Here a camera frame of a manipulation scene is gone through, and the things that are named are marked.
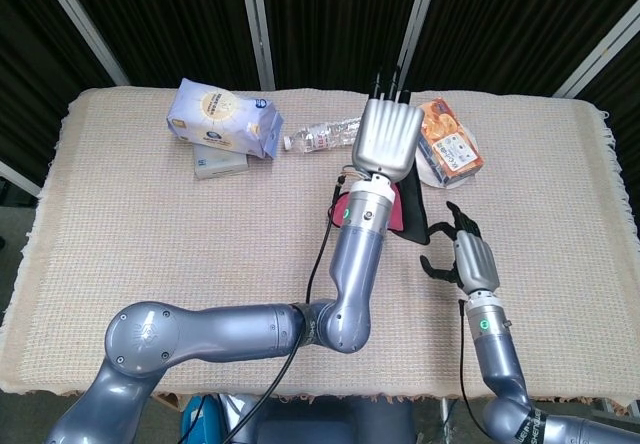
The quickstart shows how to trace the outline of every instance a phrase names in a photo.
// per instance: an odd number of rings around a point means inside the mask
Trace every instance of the black cable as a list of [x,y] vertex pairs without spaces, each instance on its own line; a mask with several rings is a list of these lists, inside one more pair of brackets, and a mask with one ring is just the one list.
[[196,418],[193,420],[193,422],[189,426],[189,429],[187,429],[187,432],[185,432],[182,435],[182,437],[178,441],[178,444],[183,444],[184,442],[187,442],[187,439],[189,438],[189,434],[191,434],[191,431],[193,431],[193,428],[196,427],[196,423],[198,422],[198,419],[200,418],[200,413],[202,412],[202,406],[204,406],[204,401],[207,399],[207,397],[211,397],[211,396],[209,394],[205,394],[204,396],[202,396],[202,399],[200,400],[200,406],[198,406],[198,411],[196,412]]
[[282,368],[280,369],[280,372],[278,373],[276,378],[273,380],[269,388],[265,391],[265,393],[262,395],[262,397],[256,403],[256,405],[251,408],[251,410],[247,413],[247,415],[244,416],[242,419],[240,419],[240,422],[238,422],[238,424],[236,424],[236,426],[231,430],[231,432],[229,433],[229,435],[227,435],[225,440],[222,441],[222,444],[230,444],[231,439],[233,439],[236,436],[236,434],[240,432],[240,429],[242,429],[244,425],[247,422],[249,422],[253,416],[255,416],[256,412],[258,412],[258,410],[262,407],[262,405],[265,402],[267,402],[267,399],[271,397],[271,394],[273,393],[273,391],[275,391],[276,387],[278,387],[278,385],[280,384],[280,381],[282,381],[282,378],[289,370],[289,366],[291,366],[291,362],[293,361],[293,358],[298,352],[298,349],[300,348],[300,343],[302,342],[303,339],[304,339],[304,332],[301,332],[300,335],[298,336],[298,339],[296,340],[295,345],[293,346],[293,349],[291,350],[291,354],[289,354],[289,357],[287,357],[287,360],[283,364]]
[[480,423],[476,420],[476,416],[473,415],[473,411],[471,411],[471,406],[469,405],[469,399],[467,399],[467,393],[464,390],[464,301],[461,299],[458,301],[460,305],[460,390],[462,391],[462,398],[464,399],[464,403],[467,406],[467,411],[469,411],[469,416],[471,420],[476,425],[482,433],[487,436],[489,439],[493,440],[493,438],[487,434],[487,431],[484,430],[484,427],[480,425]]
[[[335,210],[336,203],[338,202],[338,198],[340,197],[340,189],[342,188],[342,185],[344,184],[345,180],[346,180],[345,176],[338,177],[338,182],[336,182],[336,187],[333,190],[333,197],[331,199],[329,222],[327,223],[327,229],[326,229],[326,231],[324,233],[324,238],[322,239],[322,244],[320,246],[320,251],[318,251],[318,257],[316,258],[316,262],[313,265],[313,269],[311,270],[311,274],[309,275],[309,281],[307,282],[307,294],[306,294],[306,297],[305,297],[305,302],[307,304],[309,304],[309,302],[311,302],[311,288],[313,286],[313,280],[316,277],[316,272],[318,271],[318,266],[320,266],[320,261],[322,260],[322,255],[324,254],[324,248],[326,247],[327,241],[329,240],[329,233],[331,232],[331,222],[333,221],[333,212]],[[240,422],[238,422],[238,424],[236,424],[236,426],[231,430],[231,432],[229,432],[229,435],[227,435],[225,440],[222,441],[222,444],[230,444],[231,443],[231,439],[233,439],[235,437],[235,435],[238,434],[238,432],[240,432],[240,429],[242,429],[244,427],[244,425],[247,422],[249,422],[253,416],[255,416],[256,412],[258,412],[258,410],[267,401],[267,399],[269,399],[269,397],[271,397],[271,394],[273,393],[273,391],[275,391],[276,387],[278,387],[278,385],[280,384],[280,381],[282,381],[282,379],[284,378],[284,375],[289,370],[289,367],[291,366],[291,362],[293,362],[293,358],[295,357],[296,353],[298,352],[298,349],[300,348],[300,344],[302,343],[302,340],[304,339],[304,337],[305,337],[304,332],[301,332],[300,335],[298,335],[298,339],[296,340],[296,343],[294,344],[293,349],[291,350],[291,353],[289,354],[289,357],[287,357],[287,360],[282,365],[282,368],[280,369],[280,372],[278,373],[276,378],[273,380],[273,382],[271,383],[269,388],[265,391],[265,393],[262,395],[262,397],[255,404],[255,406],[253,406],[253,408],[247,413],[247,415],[244,416],[242,419],[240,419]]]

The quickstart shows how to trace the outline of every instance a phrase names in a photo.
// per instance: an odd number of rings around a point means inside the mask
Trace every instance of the small box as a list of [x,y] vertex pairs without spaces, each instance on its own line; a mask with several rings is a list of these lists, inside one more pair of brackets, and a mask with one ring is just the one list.
[[442,184],[452,184],[480,170],[484,160],[444,99],[420,106],[424,120],[418,148]]
[[222,151],[201,144],[193,145],[193,160],[198,179],[226,176],[249,169],[246,154]]

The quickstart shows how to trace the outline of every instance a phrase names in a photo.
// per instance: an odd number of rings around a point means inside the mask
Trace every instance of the floor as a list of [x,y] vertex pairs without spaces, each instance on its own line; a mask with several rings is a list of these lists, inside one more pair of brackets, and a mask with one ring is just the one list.
[[[0,207],[0,236],[5,240],[5,247],[0,250],[0,310],[5,309],[11,299],[13,282],[22,259],[21,250],[27,242],[26,233],[31,230],[34,216],[34,209]],[[42,442],[58,417],[74,402],[74,397],[55,396],[46,392],[16,395],[0,391],[0,443]],[[475,415],[480,416],[484,401],[474,401],[471,405]],[[592,411],[590,407],[576,403],[540,403],[540,407],[552,413],[581,417],[589,417]],[[440,406],[436,400],[426,399],[416,403],[416,425],[422,444],[443,442],[439,413]],[[491,442],[476,429],[463,404],[455,406],[450,422],[451,444]],[[179,423],[180,415],[177,412],[150,400],[140,423],[136,443],[176,442],[180,437]]]

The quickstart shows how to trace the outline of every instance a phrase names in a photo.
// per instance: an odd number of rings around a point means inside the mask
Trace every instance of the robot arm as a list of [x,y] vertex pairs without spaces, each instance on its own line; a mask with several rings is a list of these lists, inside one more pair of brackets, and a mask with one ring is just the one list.
[[423,119],[420,109],[379,97],[367,102],[353,148],[353,163],[372,177],[351,188],[330,266],[337,298],[203,311],[159,302],[133,304],[109,324],[106,357],[95,381],[56,423],[45,444],[133,442],[153,389],[167,369],[189,359],[284,356],[298,340],[343,353],[365,345],[371,328],[369,299],[395,197],[391,182],[410,171]]
[[482,378],[497,396],[484,409],[487,433],[504,444],[639,444],[640,436],[629,431],[577,417],[548,415],[534,407],[511,337],[511,322],[493,294],[500,281],[491,248],[475,222],[454,204],[447,205],[455,227],[445,223],[435,230],[452,237],[454,268],[433,269],[424,256],[421,262],[431,277],[456,282],[468,296],[465,312]]

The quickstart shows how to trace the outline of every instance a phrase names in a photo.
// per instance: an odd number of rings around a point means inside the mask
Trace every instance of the food package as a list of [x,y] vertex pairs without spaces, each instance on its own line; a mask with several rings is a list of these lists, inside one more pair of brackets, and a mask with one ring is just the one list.
[[182,79],[167,124],[178,138],[194,144],[273,158],[282,117],[267,99]]
[[420,108],[424,120],[418,147],[438,180],[448,185],[478,172],[484,160],[444,99]]

